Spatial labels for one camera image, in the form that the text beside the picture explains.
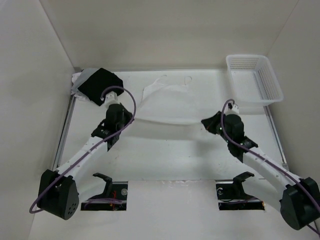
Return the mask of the white tank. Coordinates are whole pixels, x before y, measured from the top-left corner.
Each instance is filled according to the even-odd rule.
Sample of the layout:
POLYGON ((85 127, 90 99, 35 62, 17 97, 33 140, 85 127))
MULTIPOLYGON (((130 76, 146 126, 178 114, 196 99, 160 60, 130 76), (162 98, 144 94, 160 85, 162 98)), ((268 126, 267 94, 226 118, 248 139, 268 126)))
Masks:
MULTIPOLYGON (((72 85, 75 84, 75 82, 77 81, 80 75, 81 75, 81 72, 77 72, 72 75, 72 78, 71 78, 72 85)), ((74 90, 71 90, 71 95, 73 95, 76 99, 79 99, 80 101, 88 100, 85 96, 77 94, 74 90)))
POLYGON ((152 84, 144 87, 136 118, 170 125, 199 123, 201 115, 196 95, 190 87, 192 81, 191 76, 174 79, 162 75, 157 78, 152 84))

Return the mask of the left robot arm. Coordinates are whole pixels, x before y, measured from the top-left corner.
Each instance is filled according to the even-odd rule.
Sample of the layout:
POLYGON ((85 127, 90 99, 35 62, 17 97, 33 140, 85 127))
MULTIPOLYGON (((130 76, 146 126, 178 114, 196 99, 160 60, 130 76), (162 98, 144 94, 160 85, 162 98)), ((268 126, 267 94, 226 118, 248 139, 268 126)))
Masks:
POLYGON ((109 198, 113 187, 113 180, 109 176, 96 172, 93 176, 103 182, 85 190, 80 190, 79 186, 94 161, 115 145, 121 132, 134 121, 135 115, 135 112, 129 112, 121 103, 111 104, 106 110, 105 118, 93 130, 84 146, 63 165, 55 170, 47 169, 41 175, 38 197, 29 212, 35 214, 46 211, 68 220, 81 203, 120 204, 120 200, 109 198))

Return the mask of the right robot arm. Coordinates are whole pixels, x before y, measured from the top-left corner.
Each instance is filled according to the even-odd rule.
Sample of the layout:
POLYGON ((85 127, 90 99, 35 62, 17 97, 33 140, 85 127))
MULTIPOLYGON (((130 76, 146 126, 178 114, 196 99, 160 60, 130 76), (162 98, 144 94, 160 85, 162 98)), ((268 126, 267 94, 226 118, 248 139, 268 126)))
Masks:
POLYGON ((301 178, 270 159, 258 144, 245 136, 244 123, 237 114, 225 115, 218 111, 201 120, 211 134, 221 136, 230 154, 255 170, 273 189, 263 187, 251 172, 233 178, 235 199, 256 197, 280 212, 284 221, 294 230, 300 230, 320 217, 320 190, 310 177, 301 178))

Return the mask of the black folded tank top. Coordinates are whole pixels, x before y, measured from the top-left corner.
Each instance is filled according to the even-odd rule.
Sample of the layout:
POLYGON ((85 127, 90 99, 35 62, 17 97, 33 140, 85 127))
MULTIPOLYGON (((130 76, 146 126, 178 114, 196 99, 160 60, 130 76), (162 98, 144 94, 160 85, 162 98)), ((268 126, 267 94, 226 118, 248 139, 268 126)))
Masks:
POLYGON ((103 104, 101 101, 102 96, 104 97, 109 92, 115 92, 119 96, 124 92, 123 88, 124 83, 122 79, 113 72, 104 68, 98 68, 87 81, 78 87, 76 93, 101 106, 103 104))

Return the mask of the white folded tank top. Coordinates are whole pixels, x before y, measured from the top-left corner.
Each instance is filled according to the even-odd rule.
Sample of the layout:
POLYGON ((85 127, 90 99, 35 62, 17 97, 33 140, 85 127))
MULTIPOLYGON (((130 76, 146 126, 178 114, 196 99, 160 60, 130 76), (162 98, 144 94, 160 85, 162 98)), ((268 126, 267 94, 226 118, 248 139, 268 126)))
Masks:
MULTIPOLYGON (((71 78, 72 85, 75 84, 75 82, 77 81, 80 75, 81 75, 81 72, 77 72, 72 75, 72 78, 71 78)), ((76 99, 79 99, 80 101, 88 100, 85 96, 77 94, 74 90, 71 90, 71 95, 73 95, 76 99)))

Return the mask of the grey folded tank top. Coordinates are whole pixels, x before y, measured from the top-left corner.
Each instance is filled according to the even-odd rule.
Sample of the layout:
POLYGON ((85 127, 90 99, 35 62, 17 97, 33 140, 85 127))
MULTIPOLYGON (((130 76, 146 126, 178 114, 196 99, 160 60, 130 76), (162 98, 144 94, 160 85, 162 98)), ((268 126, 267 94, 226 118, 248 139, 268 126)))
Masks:
POLYGON ((82 70, 80 76, 76 80, 75 84, 72 85, 71 89, 77 92, 78 87, 82 85, 85 81, 87 81, 89 77, 93 75, 97 70, 98 68, 85 68, 84 70, 82 70))

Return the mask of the white plastic basket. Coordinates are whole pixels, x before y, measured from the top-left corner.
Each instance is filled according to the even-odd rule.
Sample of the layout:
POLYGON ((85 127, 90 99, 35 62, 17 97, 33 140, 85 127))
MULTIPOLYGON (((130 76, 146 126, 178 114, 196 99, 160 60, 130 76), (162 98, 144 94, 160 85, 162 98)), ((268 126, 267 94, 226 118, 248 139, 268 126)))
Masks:
POLYGON ((266 56, 231 54, 225 61, 233 99, 239 106, 265 107, 283 101, 283 91, 266 56))

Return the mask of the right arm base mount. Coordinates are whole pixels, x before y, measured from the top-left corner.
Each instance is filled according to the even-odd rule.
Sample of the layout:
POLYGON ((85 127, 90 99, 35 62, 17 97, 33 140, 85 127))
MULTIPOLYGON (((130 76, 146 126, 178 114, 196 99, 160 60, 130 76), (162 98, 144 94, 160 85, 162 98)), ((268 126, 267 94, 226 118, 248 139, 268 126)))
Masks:
POLYGON ((253 173, 246 171, 233 179, 216 180, 218 209, 220 211, 264 211, 264 202, 245 193, 243 188, 243 183, 254 176, 253 173))

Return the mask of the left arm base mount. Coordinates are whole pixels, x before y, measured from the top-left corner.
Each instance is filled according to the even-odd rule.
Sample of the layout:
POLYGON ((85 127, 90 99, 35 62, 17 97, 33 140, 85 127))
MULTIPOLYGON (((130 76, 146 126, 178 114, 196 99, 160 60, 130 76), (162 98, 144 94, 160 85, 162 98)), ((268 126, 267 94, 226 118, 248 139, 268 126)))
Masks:
POLYGON ((81 211, 126 211, 128 188, 127 181, 113 181, 102 173, 93 177, 98 182, 87 186, 79 195, 81 211))

